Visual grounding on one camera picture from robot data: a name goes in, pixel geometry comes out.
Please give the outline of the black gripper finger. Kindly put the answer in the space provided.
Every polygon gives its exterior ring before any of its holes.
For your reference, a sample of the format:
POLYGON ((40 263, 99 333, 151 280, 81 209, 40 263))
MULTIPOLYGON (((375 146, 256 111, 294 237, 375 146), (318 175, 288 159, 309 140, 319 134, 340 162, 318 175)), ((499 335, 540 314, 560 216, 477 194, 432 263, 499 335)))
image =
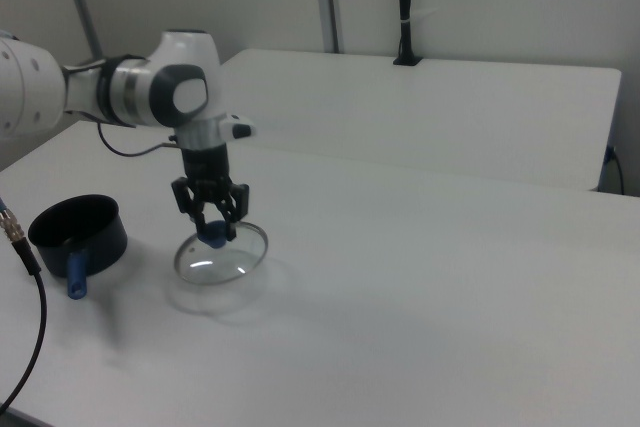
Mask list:
POLYGON ((248 184, 227 182, 216 189, 214 205, 223 217, 227 241, 233 241, 236 238, 236 224, 248 214, 249 197, 248 184))
POLYGON ((190 194, 188 179, 186 177, 180 177, 174 180, 171 183, 171 189, 179 211, 189 216, 195 224, 197 235, 204 237, 206 233, 204 203, 196 194, 190 194))

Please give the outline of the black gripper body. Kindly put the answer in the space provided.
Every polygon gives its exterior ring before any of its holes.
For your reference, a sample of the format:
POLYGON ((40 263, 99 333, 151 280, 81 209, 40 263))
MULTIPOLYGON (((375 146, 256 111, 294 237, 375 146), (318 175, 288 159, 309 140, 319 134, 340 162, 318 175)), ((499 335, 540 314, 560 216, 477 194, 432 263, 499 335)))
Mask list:
POLYGON ((225 144, 206 150, 181 151, 187 185, 202 202, 230 198, 228 150, 225 144))

